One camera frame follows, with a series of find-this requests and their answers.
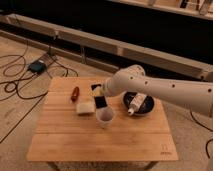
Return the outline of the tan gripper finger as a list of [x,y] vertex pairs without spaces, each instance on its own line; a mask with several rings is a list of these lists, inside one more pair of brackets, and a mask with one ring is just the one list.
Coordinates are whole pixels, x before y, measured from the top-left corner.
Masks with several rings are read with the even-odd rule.
[[101,87],[100,87],[100,86],[96,87],[96,88],[93,90],[93,96],[94,96],[94,97],[100,97],[100,96],[102,96]]

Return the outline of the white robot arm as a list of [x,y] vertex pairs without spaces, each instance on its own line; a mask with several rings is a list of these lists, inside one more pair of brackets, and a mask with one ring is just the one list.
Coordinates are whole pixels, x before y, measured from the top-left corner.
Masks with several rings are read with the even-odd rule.
[[93,90],[95,96],[114,97],[125,91],[143,93],[213,117],[213,83],[153,78],[140,65],[120,69]]

